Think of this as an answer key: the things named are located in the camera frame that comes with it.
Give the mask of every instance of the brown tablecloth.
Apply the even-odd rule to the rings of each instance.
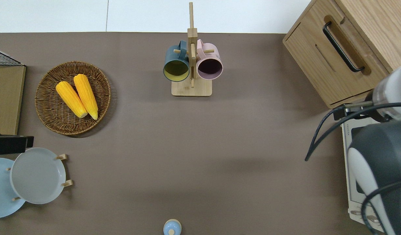
[[[0,33],[0,50],[27,65],[20,135],[66,153],[74,186],[25,203],[0,234],[369,234],[347,213],[340,131],[304,162],[328,111],[282,44],[283,34],[199,33],[224,65],[209,98],[174,97],[166,49],[185,33]],[[85,61],[112,85],[108,114],[87,135],[47,129],[35,111],[54,66]]]

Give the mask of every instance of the pink mug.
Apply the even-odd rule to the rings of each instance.
[[[206,50],[213,49],[214,52],[205,53]],[[222,73],[222,62],[218,53],[218,49],[212,43],[203,43],[198,40],[198,48],[196,48],[198,58],[196,62],[196,70],[203,79],[216,79]]]

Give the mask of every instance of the mug tree stand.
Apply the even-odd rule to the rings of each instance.
[[[189,54],[189,77],[181,82],[172,83],[172,95],[208,97],[212,95],[212,80],[198,76],[196,70],[196,48],[198,29],[193,28],[193,3],[189,3],[190,28],[187,29],[187,52]]]

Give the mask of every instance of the woven tray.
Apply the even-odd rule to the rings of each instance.
[[[77,92],[73,78],[82,73],[89,79],[98,107],[98,119],[90,115],[79,119],[56,91],[56,85],[67,81]],[[52,68],[42,78],[35,94],[35,108],[41,122],[50,130],[62,135],[77,135],[89,131],[105,116],[111,102],[111,87],[103,72],[96,66],[71,61]]]

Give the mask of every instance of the plate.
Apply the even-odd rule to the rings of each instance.
[[[10,185],[10,171],[6,170],[12,165],[11,159],[0,158],[0,218],[15,213],[25,203],[23,199],[12,201],[17,194]]]
[[[67,81],[75,89],[73,78],[82,73],[89,79],[98,106],[98,119],[90,115],[78,118],[56,91],[56,85]],[[81,61],[57,65],[41,79],[35,93],[35,109],[41,122],[50,130],[62,135],[78,135],[95,127],[105,116],[111,102],[111,86],[102,70]]]
[[[66,182],[66,170],[48,149],[31,148],[21,153],[10,170],[10,184],[19,197],[33,204],[56,199]]]

